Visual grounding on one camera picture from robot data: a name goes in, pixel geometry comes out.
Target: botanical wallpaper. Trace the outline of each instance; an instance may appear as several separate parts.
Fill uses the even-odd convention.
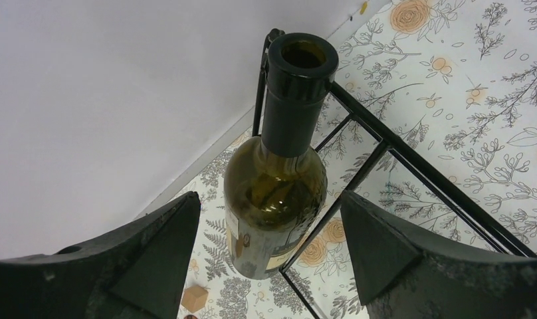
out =
[[[368,1],[368,23],[338,47],[336,81],[372,114],[537,252],[537,0]],[[313,145],[346,111],[326,99]],[[235,140],[180,193],[197,191],[202,217],[187,286],[209,290],[210,318],[311,318],[280,275],[256,281],[227,255],[223,172]],[[328,196],[320,216],[376,146],[355,122],[321,151]],[[467,245],[490,249],[391,155],[356,190],[385,210]],[[289,276],[321,318],[367,318],[340,214]],[[181,307],[179,318],[188,311]]]

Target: wine bottle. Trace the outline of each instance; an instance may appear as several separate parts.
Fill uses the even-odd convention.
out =
[[[251,279],[277,272],[325,202],[326,170],[310,142],[339,58],[324,39],[291,33],[270,44],[267,61],[261,136],[235,151],[223,185],[231,260]]]

